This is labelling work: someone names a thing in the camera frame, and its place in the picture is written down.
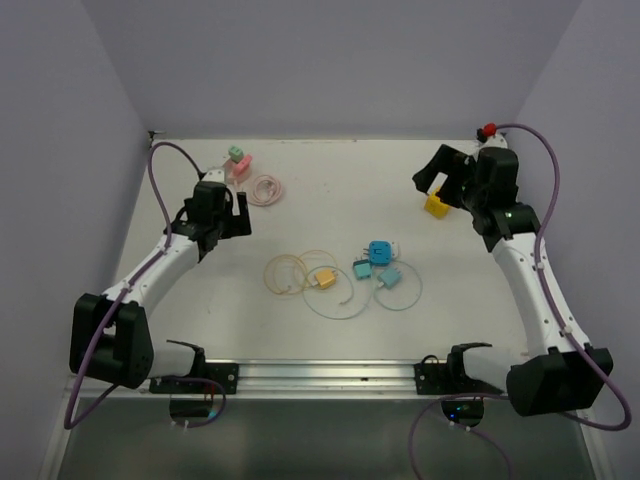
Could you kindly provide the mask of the pink socket adapter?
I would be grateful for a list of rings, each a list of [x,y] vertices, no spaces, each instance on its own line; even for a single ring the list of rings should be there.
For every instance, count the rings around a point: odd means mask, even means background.
[[[233,159],[227,159],[223,168],[225,171],[225,180],[230,183],[242,183],[251,176],[251,163],[253,157],[250,154],[245,155],[241,160],[235,162]]]

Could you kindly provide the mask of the teal charger plug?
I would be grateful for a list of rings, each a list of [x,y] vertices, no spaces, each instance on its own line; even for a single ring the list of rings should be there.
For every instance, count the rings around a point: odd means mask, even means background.
[[[357,280],[370,279],[373,274],[373,268],[368,259],[357,259],[352,264],[354,277]]]

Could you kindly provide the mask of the right black mount plate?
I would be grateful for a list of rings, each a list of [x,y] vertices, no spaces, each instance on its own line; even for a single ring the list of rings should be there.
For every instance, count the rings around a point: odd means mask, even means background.
[[[450,395],[475,390],[472,381],[456,380],[445,360],[433,354],[413,364],[414,384],[417,395]]]

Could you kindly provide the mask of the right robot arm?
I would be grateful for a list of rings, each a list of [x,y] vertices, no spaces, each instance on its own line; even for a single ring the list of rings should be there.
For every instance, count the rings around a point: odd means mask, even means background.
[[[593,347],[563,299],[538,217],[517,199],[518,170],[516,153],[505,147],[483,146],[468,155],[441,145],[412,177],[426,193],[437,175],[445,175],[437,197],[471,214],[473,229],[509,284],[526,334],[526,360],[485,342],[453,346],[445,379],[461,393],[478,384],[504,392],[521,416],[586,409],[613,359],[608,349]]]

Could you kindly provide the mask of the yellow charger plug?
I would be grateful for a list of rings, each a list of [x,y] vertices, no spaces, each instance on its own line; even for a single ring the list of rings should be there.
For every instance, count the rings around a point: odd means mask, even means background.
[[[312,286],[319,290],[326,290],[334,286],[338,279],[338,271],[334,268],[322,267],[312,273]]]

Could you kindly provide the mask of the light blue charger plug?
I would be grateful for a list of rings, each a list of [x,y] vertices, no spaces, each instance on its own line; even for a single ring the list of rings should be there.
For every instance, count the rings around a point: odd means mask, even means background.
[[[388,267],[377,276],[378,287],[387,290],[395,288],[401,280],[402,273],[395,267]]]

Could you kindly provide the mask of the green plug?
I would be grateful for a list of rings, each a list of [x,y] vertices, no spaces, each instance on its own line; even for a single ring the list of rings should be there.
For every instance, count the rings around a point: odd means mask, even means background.
[[[232,145],[232,146],[229,147],[228,154],[229,154],[230,159],[233,162],[236,162],[236,163],[238,163],[238,162],[240,162],[240,161],[242,161],[244,159],[243,150],[240,147],[235,146],[235,145]]]

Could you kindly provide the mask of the blue power socket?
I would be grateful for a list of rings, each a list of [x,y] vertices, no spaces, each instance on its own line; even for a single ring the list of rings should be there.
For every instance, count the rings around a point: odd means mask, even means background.
[[[384,267],[393,260],[393,248],[390,242],[374,240],[368,246],[369,262],[373,266]]]

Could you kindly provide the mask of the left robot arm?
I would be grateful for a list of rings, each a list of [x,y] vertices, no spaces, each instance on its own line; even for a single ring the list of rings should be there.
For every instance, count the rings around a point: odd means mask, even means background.
[[[132,273],[101,294],[85,293],[77,300],[71,372],[129,389],[146,380],[172,377],[185,392],[201,390],[208,379],[203,349],[154,336],[151,316],[174,285],[220,241],[251,232],[245,193],[232,193],[220,182],[198,182],[158,244]]]

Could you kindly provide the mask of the left black mount plate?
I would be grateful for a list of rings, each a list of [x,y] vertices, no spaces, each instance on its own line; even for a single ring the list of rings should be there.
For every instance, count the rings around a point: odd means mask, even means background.
[[[204,362],[182,377],[166,376],[150,381],[152,394],[215,394],[225,391],[234,395],[239,379],[237,363]]]

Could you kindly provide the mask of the yellow cube socket adapter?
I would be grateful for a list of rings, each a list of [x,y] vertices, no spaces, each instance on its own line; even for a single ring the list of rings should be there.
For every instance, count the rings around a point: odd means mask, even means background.
[[[424,210],[438,220],[444,219],[450,210],[450,206],[444,203],[438,196],[439,191],[440,188],[437,187],[434,191],[430,192],[424,204]]]

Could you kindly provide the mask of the black mount plate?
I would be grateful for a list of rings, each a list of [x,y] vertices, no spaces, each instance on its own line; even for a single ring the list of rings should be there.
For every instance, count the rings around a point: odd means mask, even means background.
[[[215,394],[225,391],[234,395],[239,379],[237,363],[204,362],[182,377],[166,376],[150,381],[152,394]]]
[[[450,395],[475,390],[472,381],[456,380],[445,360],[433,354],[413,364],[414,384],[417,395]]]

